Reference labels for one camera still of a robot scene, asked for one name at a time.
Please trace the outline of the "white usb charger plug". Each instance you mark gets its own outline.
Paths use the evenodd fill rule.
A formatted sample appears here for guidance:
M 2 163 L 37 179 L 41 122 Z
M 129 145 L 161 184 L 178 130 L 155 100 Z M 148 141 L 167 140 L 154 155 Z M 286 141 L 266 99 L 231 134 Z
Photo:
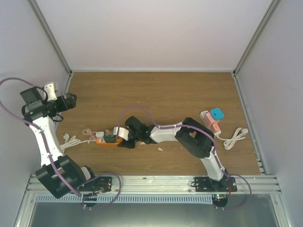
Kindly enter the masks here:
M 95 136 L 96 136 L 96 138 L 102 138 L 102 137 L 104 137 L 104 134 L 105 133 L 103 131 L 98 131 L 95 133 Z

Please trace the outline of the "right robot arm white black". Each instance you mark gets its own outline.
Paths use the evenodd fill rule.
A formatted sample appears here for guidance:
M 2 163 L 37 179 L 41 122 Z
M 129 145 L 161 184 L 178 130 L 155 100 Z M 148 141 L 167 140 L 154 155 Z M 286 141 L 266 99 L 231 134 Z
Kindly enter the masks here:
M 122 139 L 119 146 L 130 149 L 135 148 L 138 141 L 145 144 L 177 141 L 202 161 L 207 172 L 207 177 L 199 184 L 203 189 L 219 192 L 227 185 L 227 172 L 217 156 L 214 134 L 190 117 L 173 125 L 147 126 L 131 116 L 125 121 L 125 127 L 114 128 L 114 135 Z

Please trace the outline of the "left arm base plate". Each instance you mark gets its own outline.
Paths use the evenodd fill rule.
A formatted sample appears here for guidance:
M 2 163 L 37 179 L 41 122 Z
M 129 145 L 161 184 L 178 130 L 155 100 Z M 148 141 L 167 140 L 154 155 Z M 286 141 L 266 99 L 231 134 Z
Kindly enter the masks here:
M 79 191 L 91 192 L 94 194 L 106 193 L 111 191 L 111 187 L 112 187 L 112 177 L 103 176 L 103 177 L 98 177 L 97 179 L 80 186 Z

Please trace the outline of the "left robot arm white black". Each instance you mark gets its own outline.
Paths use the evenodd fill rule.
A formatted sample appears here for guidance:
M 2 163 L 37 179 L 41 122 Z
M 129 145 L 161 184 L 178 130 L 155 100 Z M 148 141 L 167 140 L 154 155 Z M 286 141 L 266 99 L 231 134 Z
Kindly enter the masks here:
M 41 168 L 36 171 L 36 177 L 57 199 L 69 192 L 81 197 L 78 189 L 82 186 L 92 191 L 96 189 L 98 180 L 89 167 L 79 167 L 63 153 L 56 136 L 54 118 L 61 112 L 73 109 L 77 97 L 71 93 L 57 96 L 56 92 L 54 83 L 20 92 L 26 103 L 21 113 L 35 135 L 41 155 Z

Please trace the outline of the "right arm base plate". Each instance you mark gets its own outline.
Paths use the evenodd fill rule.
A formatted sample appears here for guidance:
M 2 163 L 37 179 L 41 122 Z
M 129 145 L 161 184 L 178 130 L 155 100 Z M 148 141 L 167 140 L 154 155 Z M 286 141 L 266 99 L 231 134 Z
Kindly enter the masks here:
M 209 177 L 194 177 L 190 185 L 194 187 L 196 192 L 236 192 L 237 185 L 234 177 L 226 178 L 225 176 L 220 181 L 215 181 Z

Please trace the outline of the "orange power strip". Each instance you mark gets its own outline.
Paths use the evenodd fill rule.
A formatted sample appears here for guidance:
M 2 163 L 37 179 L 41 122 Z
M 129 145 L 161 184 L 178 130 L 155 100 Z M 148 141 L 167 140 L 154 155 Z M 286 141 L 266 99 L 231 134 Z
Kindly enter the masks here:
M 120 143 L 122 143 L 123 139 L 122 138 L 113 138 L 113 139 L 110 139 L 108 141 L 105 141 L 103 138 L 100 139 L 100 138 L 97 138 L 96 139 L 96 143 L 100 146 L 110 146 L 110 147 L 118 147 L 118 145 Z

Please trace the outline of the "green dragon cube plug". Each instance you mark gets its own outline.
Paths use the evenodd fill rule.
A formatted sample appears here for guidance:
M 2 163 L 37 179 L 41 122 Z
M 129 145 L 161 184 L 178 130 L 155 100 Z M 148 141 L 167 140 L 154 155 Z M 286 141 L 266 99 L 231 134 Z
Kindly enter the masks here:
M 106 143 L 116 143 L 116 136 L 114 135 L 113 129 L 106 129 L 104 133 L 103 138 Z

